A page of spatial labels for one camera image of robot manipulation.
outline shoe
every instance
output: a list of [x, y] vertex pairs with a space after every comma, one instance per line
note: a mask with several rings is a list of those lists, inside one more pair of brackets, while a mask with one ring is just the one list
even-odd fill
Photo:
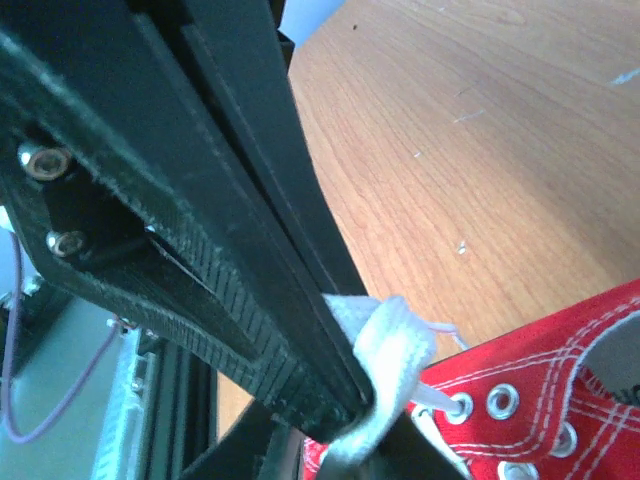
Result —
[[[640, 279], [443, 362], [422, 382], [459, 413], [410, 404], [477, 480], [640, 479]], [[326, 446], [304, 443], [305, 480]]]

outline white shoelace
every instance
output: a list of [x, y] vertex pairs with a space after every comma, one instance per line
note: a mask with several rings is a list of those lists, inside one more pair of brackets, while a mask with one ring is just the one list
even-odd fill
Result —
[[[428, 409], [460, 411], [457, 402], [420, 382], [420, 374], [436, 353], [436, 333], [452, 335], [463, 349], [468, 348], [454, 325], [425, 322], [411, 312], [400, 296], [380, 302], [373, 297], [325, 295], [325, 301], [353, 345], [354, 356], [369, 376], [375, 393], [371, 411], [331, 443], [327, 459], [338, 465], [360, 465], [409, 401]], [[420, 431], [461, 473], [468, 474], [464, 462], [446, 445], [428, 417], [420, 422]]]

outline wire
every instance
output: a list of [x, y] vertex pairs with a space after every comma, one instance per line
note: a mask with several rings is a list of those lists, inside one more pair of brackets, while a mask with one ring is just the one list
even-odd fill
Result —
[[22, 282], [24, 272], [22, 268], [22, 250], [20, 247], [20, 241], [18, 240], [18, 237], [15, 233], [9, 232], [9, 235], [13, 244], [13, 253], [15, 258], [15, 288], [13, 294], [14, 301], [12, 302], [13, 305], [11, 307], [11, 310], [9, 311], [9, 324], [7, 327], [4, 360], [2, 364], [2, 391], [0, 392], [0, 394], [2, 401], [2, 415], [6, 419], [5, 425], [9, 439], [14, 443], [23, 445], [37, 440], [47, 431], [49, 431], [49, 429], [55, 425], [55, 423], [73, 403], [78, 393], [80, 393], [80, 390], [82, 390], [82, 387], [84, 387], [84, 385], [87, 383], [87, 380], [95, 370], [98, 362], [106, 352], [107, 348], [109, 348], [109, 346], [117, 337], [119, 324], [117, 322], [114, 322], [113, 326], [111, 327], [111, 331], [107, 336], [107, 339], [91, 359], [87, 368], [85, 368], [84, 372], [80, 374], [78, 379], [71, 386], [60, 403], [58, 403], [58, 405], [47, 416], [47, 418], [45, 418], [45, 420], [36, 428], [34, 428], [30, 433], [26, 435], [21, 434], [18, 431], [18, 427], [13, 416], [13, 409], [11, 406], [11, 376], [13, 373], [12, 370], [15, 357], [16, 340], [20, 327], [20, 297], [22, 295]]

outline wooden surface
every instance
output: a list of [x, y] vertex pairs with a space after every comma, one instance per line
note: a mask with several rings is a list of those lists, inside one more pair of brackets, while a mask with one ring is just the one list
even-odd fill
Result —
[[475, 345], [638, 277], [637, 68], [637, 0], [348, 1], [290, 78], [371, 294]]

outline silver eyelet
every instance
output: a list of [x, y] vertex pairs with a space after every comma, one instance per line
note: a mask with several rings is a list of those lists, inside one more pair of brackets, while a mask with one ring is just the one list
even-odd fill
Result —
[[567, 458], [578, 448], [578, 434], [569, 422], [564, 422], [562, 432], [551, 450], [551, 455], [556, 458]]
[[518, 408], [520, 395], [513, 385], [501, 383], [489, 392], [487, 397], [487, 412], [496, 420], [510, 418]]
[[540, 475], [533, 463], [500, 462], [498, 478], [500, 480], [540, 480]]
[[447, 421], [452, 425], [460, 425], [467, 421], [473, 412], [473, 399], [468, 393], [460, 392], [451, 397], [451, 400], [460, 404], [460, 411], [457, 413], [446, 412]]

